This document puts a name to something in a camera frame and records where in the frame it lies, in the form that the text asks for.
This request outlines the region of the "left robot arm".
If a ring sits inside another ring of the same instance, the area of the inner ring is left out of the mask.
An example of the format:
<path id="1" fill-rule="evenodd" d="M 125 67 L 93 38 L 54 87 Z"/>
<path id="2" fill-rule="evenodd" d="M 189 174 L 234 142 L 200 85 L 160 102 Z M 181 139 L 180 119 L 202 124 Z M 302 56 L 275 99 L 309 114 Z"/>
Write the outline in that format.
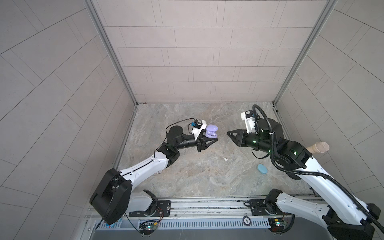
<path id="1" fill-rule="evenodd" d="M 152 156 L 121 171 L 112 168 L 103 176 L 90 198 L 90 204 L 108 225 L 117 222 L 130 212 L 152 215 L 157 206 L 157 197 L 148 190 L 135 193 L 134 189 L 152 175 L 170 167 L 179 157 L 180 149 L 197 148 L 206 150 L 217 142 L 215 125 L 193 125 L 191 134 L 184 134 L 180 126 L 173 126 L 166 138 Z"/>

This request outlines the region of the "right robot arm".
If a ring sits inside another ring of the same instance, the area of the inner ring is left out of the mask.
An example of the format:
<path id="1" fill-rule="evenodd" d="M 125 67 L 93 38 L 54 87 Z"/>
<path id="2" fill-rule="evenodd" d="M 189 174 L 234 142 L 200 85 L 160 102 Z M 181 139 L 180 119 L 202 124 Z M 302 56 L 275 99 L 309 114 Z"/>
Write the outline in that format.
<path id="1" fill-rule="evenodd" d="M 285 139 L 280 123 L 273 119 L 251 121 L 254 130 L 233 130 L 227 135 L 241 148 L 251 148 L 269 154 L 272 164 L 290 176 L 298 176 L 319 194 L 325 204 L 295 198 L 272 189 L 264 200 L 270 215 L 278 211 L 314 222 L 336 240 L 371 240 L 375 229 L 384 229 L 378 219 L 381 210 L 366 204 L 337 182 L 303 145 Z"/>

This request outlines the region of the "light blue earbud charging case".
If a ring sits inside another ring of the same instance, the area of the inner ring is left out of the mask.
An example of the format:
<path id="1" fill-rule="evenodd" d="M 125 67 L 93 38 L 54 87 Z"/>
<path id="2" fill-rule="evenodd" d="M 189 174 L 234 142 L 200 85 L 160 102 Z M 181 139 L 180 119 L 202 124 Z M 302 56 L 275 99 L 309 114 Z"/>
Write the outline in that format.
<path id="1" fill-rule="evenodd" d="M 257 169 L 263 175 L 268 173 L 268 169 L 263 164 L 258 164 Z"/>

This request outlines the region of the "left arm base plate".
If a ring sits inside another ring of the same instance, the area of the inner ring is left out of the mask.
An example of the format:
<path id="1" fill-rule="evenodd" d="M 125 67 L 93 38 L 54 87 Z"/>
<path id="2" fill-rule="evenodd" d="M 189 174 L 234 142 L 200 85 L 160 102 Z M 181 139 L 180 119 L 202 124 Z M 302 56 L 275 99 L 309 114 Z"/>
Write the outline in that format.
<path id="1" fill-rule="evenodd" d="M 157 205 L 151 204 L 149 210 L 141 212 L 130 212 L 129 217 L 131 218 L 159 218 L 169 217 L 171 211 L 171 201 L 157 201 Z"/>

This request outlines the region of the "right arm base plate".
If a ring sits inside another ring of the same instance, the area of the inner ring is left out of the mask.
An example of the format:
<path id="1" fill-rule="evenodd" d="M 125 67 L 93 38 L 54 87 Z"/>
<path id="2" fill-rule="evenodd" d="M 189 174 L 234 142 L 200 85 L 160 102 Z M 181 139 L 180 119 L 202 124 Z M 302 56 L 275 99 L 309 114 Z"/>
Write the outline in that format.
<path id="1" fill-rule="evenodd" d="M 278 208 L 275 201 L 271 200 L 248 200 L 244 205 L 251 209 L 253 216 L 282 216 L 283 212 Z"/>

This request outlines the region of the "purple earbud charging case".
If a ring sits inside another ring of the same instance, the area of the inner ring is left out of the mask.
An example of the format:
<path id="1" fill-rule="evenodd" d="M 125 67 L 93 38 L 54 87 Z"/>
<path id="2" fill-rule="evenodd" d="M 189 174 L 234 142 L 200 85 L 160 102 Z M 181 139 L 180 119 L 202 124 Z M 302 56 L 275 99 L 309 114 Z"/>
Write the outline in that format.
<path id="1" fill-rule="evenodd" d="M 205 136 L 207 138 L 217 139 L 218 138 L 217 130 L 218 130 L 218 127 L 216 125 L 207 125 L 206 126 Z"/>

